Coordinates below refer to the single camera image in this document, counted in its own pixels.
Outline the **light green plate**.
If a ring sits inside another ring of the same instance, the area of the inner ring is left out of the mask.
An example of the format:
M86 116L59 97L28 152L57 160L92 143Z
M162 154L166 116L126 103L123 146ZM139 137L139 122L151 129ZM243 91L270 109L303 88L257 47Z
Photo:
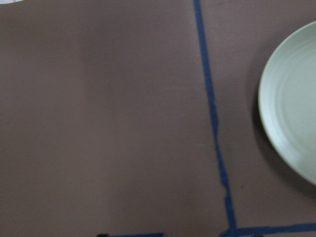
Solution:
M316 183L316 24L288 36L268 59L258 87L264 131L282 160Z

